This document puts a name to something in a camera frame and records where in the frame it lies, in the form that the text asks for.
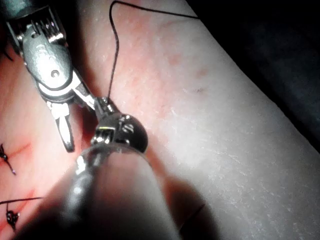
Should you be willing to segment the left arm needle driver jaw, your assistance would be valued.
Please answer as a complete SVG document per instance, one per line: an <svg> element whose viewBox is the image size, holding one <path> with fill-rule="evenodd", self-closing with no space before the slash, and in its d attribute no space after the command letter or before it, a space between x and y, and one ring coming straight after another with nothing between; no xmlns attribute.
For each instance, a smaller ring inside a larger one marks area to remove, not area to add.
<svg viewBox="0 0 320 240"><path fill-rule="evenodd" d="M100 121L106 113L106 102L103 97L96 97L94 99L94 111L97 120Z"/></svg>
<svg viewBox="0 0 320 240"><path fill-rule="evenodd" d="M110 116L116 113L118 113L118 108L114 104L114 102L109 98L104 98L103 99L103 115Z"/></svg>

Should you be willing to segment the left arm needle driver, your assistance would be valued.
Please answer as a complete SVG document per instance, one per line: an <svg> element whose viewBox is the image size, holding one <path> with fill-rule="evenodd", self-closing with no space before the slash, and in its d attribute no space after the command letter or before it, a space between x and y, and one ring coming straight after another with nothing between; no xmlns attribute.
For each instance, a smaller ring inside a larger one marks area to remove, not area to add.
<svg viewBox="0 0 320 240"><path fill-rule="evenodd" d="M130 152L144 155L148 147L148 135L138 119L118 112L100 119L90 143L91 146L82 152L82 156Z"/></svg>

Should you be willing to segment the right arm needle driver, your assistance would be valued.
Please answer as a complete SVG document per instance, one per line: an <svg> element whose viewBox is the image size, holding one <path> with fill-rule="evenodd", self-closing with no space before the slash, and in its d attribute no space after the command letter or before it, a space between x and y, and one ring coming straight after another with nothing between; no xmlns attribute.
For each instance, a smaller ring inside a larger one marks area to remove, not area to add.
<svg viewBox="0 0 320 240"><path fill-rule="evenodd" d="M73 65L66 32L49 5L6 20L14 51L21 56L42 97L54 103L73 98Z"/></svg>

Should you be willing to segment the right arm needle driver jaw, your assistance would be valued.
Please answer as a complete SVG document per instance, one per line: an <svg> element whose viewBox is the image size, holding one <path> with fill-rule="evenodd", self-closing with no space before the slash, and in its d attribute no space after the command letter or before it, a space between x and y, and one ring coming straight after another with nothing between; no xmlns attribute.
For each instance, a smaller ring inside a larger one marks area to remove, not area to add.
<svg viewBox="0 0 320 240"><path fill-rule="evenodd" d="M65 150L72 153L75 150L74 139L69 123L70 110L67 103L53 103L48 101L47 106L56 122L59 135Z"/></svg>
<svg viewBox="0 0 320 240"><path fill-rule="evenodd" d="M75 95L80 99L82 105L85 105L93 111L95 110L95 97L92 95L77 71L72 72L72 89Z"/></svg>

